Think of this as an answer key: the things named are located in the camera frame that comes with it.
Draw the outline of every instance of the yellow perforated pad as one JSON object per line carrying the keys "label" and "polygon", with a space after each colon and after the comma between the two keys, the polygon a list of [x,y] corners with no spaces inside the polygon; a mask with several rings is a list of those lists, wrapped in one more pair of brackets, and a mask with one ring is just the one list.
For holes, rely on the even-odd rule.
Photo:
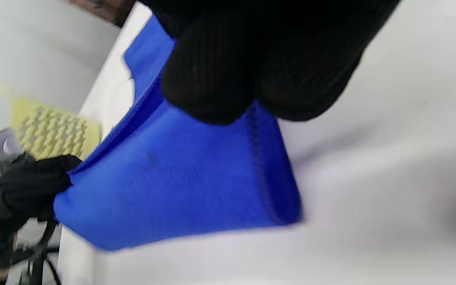
{"label": "yellow perforated pad", "polygon": [[100,143],[97,123],[25,97],[12,97],[11,126],[36,159],[71,154],[84,160]]}

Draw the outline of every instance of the white table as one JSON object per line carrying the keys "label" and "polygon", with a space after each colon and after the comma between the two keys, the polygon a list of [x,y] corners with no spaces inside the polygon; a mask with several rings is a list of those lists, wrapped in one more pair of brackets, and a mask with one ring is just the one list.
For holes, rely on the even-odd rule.
{"label": "white table", "polygon": [[[107,134],[132,103],[122,54],[135,7],[82,114]],[[65,285],[456,284],[456,0],[404,0],[341,99],[280,122],[306,221],[100,253],[62,236]]]}

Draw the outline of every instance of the black glove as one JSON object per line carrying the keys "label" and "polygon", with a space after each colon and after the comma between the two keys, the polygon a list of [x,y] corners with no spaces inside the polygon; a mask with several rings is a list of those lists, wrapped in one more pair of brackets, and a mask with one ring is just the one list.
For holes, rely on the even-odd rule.
{"label": "black glove", "polygon": [[67,171],[81,160],[71,155],[19,164],[0,177],[0,235],[17,232],[29,218],[54,220],[56,194],[71,186]]}
{"label": "black glove", "polygon": [[230,124],[257,99],[292,121],[333,105],[399,0],[139,0],[177,45],[166,99]]}

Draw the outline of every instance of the gloved hand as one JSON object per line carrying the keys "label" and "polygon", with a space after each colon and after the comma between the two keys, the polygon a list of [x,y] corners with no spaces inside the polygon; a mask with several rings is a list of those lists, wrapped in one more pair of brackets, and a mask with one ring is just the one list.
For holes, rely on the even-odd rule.
{"label": "gloved hand", "polygon": [[67,171],[81,160],[72,155],[19,164],[0,177],[0,234],[17,232],[29,218],[53,220],[56,194],[71,186]]}
{"label": "gloved hand", "polygon": [[177,45],[166,99],[209,124],[230,124],[255,99],[306,121],[333,105],[399,0],[139,0]]}

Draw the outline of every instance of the blue fabric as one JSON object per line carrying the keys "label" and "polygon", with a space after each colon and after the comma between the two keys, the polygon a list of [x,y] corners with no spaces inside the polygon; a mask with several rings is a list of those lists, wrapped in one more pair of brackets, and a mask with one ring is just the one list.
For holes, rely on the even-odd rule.
{"label": "blue fabric", "polygon": [[170,106],[157,74],[172,47],[152,18],[125,54],[136,102],[70,174],[73,186],[54,202],[58,221],[109,251],[298,222],[300,197],[275,118],[255,104],[230,126],[210,126]]}

